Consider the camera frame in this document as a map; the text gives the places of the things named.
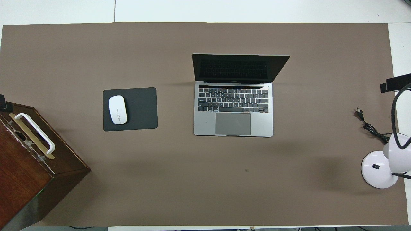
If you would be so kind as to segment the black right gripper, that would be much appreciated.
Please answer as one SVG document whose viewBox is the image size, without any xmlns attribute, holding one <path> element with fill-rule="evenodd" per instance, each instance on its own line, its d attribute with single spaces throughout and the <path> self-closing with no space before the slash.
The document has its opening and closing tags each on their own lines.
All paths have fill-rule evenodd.
<svg viewBox="0 0 411 231">
<path fill-rule="evenodd" d="M 405 74 L 386 79 L 385 83 L 380 84 L 380 92 L 399 91 L 407 84 L 411 83 L 411 74 Z"/>
</svg>

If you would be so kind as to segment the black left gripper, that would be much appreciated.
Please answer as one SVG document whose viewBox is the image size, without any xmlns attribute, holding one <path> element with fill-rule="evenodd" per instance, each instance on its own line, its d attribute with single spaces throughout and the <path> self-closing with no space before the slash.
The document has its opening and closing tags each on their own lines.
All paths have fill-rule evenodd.
<svg viewBox="0 0 411 231">
<path fill-rule="evenodd" d="M 13 112 L 13 104 L 6 101 L 5 96 L 0 94 L 0 111 Z"/>
</svg>

